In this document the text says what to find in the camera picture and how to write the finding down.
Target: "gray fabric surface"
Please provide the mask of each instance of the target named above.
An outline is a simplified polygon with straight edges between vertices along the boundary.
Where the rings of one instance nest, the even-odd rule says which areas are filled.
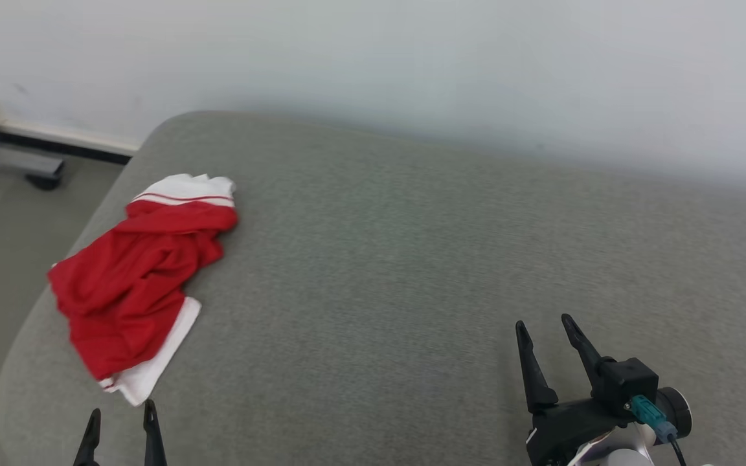
[[[239,227],[154,390],[169,464],[528,464],[513,337],[561,400],[565,340],[639,357],[688,398],[691,464],[746,464],[746,198],[251,115],[161,126],[74,247],[179,172],[232,177]],[[142,463],[142,410],[100,392],[45,291],[0,378],[14,464]],[[672,449],[655,447],[672,464]]]

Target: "garment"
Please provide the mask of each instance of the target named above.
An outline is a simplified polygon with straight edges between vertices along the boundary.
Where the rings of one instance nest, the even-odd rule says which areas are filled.
[[[237,224],[233,190],[224,177],[167,177],[48,272],[71,343],[104,389],[134,405],[151,393],[201,307],[181,286],[223,256],[216,236]]]

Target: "robotic arm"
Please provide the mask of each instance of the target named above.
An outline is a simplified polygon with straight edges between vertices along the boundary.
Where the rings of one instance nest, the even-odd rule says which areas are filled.
[[[517,347],[533,428],[526,449],[533,466],[652,466],[648,447],[671,443],[686,466],[677,439],[692,430],[686,400],[637,358],[601,357],[569,315],[563,327],[592,384],[587,400],[558,403],[534,356],[526,324],[516,324]]]

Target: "blue cable connector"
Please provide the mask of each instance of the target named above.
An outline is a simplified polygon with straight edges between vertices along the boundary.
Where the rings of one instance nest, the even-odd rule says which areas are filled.
[[[672,439],[678,437],[678,429],[675,428],[675,425],[667,421],[666,415],[655,404],[649,401],[646,396],[633,396],[630,410],[640,422],[643,422],[655,431],[655,436],[661,442],[669,443],[671,435]]]

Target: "gray floor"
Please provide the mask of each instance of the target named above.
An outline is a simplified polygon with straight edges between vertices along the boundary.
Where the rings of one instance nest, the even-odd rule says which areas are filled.
[[[63,185],[53,192],[0,172],[0,368],[47,283],[45,271],[65,256],[121,171],[119,165],[71,157]]]

